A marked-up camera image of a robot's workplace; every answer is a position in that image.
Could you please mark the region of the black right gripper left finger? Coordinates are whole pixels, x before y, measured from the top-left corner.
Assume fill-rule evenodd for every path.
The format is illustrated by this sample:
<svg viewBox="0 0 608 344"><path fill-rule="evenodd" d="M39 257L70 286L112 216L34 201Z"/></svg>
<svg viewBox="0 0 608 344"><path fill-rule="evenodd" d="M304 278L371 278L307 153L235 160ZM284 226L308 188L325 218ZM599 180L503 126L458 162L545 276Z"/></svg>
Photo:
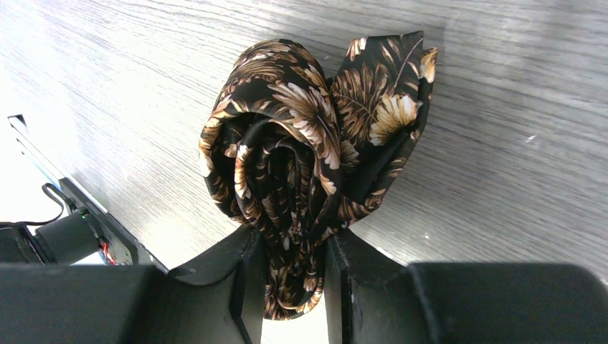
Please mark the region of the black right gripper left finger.
<svg viewBox="0 0 608 344"><path fill-rule="evenodd" d="M258 343L265 258L240 227L187 263L3 264L3 343Z"/></svg>

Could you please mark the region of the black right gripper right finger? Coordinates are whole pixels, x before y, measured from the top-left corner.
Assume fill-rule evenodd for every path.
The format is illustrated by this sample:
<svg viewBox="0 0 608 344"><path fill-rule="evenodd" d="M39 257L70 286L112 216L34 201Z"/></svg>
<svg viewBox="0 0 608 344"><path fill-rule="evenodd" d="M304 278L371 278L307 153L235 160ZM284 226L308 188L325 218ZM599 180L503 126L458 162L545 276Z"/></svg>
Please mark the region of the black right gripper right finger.
<svg viewBox="0 0 608 344"><path fill-rule="evenodd" d="M530 262L401 265L345 230L326 241L331 343L605 343L607 289Z"/></svg>

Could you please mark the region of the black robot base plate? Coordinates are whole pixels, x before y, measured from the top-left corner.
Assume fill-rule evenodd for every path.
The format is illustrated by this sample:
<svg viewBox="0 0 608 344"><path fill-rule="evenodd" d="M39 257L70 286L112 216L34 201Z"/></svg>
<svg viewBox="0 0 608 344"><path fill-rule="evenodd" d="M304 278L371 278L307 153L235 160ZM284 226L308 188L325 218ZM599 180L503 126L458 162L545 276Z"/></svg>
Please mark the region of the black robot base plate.
<svg viewBox="0 0 608 344"><path fill-rule="evenodd" d="M33 144L22 115L7 120L22 155L47 179L42 192L62 213L45 221L3 221L2 261L74 264L97 253L106 265L152 264L168 271L112 214L42 154Z"/></svg>

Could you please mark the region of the brown floral tie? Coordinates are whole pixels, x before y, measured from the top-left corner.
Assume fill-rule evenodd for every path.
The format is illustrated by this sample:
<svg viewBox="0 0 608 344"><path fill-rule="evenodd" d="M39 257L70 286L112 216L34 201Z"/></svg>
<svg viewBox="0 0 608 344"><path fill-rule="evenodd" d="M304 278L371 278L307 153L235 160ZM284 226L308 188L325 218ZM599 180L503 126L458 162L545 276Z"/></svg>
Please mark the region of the brown floral tie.
<svg viewBox="0 0 608 344"><path fill-rule="evenodd" d="M289 39L234 63L199 163L220 211L265 243L265 319L318 304L326 240L380 207L424 131L437 55L414 31L354 39L331 77Z"/></svg>

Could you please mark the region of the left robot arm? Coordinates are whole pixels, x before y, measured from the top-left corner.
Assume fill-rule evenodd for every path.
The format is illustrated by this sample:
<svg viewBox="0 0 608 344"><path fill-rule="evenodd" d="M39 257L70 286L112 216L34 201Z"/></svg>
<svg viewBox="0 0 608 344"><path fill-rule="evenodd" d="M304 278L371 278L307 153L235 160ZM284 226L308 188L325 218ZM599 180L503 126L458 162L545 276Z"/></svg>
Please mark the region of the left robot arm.
<svg viewBox="0 0 608 344"><path fill-rule="evenodd" d="M1 223L1 262L9 264L74 264L102 249L99 226L88 209L52 183L42 192L60 206L46 221Z"/></svg>

